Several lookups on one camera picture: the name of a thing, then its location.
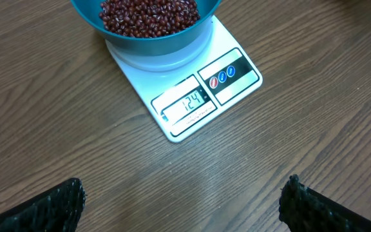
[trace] white scale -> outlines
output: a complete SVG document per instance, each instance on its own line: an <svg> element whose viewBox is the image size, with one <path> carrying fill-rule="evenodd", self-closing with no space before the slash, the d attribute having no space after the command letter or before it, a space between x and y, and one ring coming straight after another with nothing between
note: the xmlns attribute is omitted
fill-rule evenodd
<svg viewBox="0 0 371 232"><path fill-rule="evenodd" d="M172 142L181 142L262 85L250 58L213 16L185 48L137 56L107 47Z"/></svg>

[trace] tabletop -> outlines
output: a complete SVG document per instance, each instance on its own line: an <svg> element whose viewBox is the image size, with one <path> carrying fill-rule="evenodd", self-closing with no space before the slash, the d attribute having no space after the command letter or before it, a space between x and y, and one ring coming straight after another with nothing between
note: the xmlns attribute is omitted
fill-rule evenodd
<svg viewBox="0 0 371 232"><path fill-rule="evenodd" d="M288 231L289 176L371 220L371 1L224 0L262 87L169 142L67 0L0 0L0 213L70 178L77 231Z"/></svg>

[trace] pile of beans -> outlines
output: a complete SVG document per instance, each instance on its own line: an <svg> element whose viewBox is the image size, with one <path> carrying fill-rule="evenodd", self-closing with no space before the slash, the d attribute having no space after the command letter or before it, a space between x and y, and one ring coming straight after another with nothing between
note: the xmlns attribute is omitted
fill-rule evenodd
<svg viewBox="0 0 371 232"><path fill-rule="evenodd" d="M107 31L136 38L175 34L200 20L195 0L107 0L100 6Z"/></svg>

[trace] wooden table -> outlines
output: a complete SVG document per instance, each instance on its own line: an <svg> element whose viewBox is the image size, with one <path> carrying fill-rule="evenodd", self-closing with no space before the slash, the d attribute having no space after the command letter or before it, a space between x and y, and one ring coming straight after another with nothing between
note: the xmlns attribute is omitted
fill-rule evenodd
<svg viewBox="0 0 371 232"><path fill-rule="evenodd" d="M170 143L66 0L0 0L0 213L70 178L78 231L288 231L302 183L371 219L371 1L225 0L263 86Z"/></svg>

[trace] teal bowl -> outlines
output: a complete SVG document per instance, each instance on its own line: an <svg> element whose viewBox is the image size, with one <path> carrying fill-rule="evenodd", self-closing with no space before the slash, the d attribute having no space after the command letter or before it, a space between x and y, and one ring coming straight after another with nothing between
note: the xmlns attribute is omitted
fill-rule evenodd
<svg viewBox="0 0 371 232"><path fill-rule="evenodd" d="M173 35L157 38L125 37L105 30L99 17L102 11L100 3L103 1L71 0L78 14L119 50L135 55L165 55L186 47L206 30L206 25L211 22L214 11L221 0L196 0L197 9L201 16L201 19L196 24Z"/></svg>

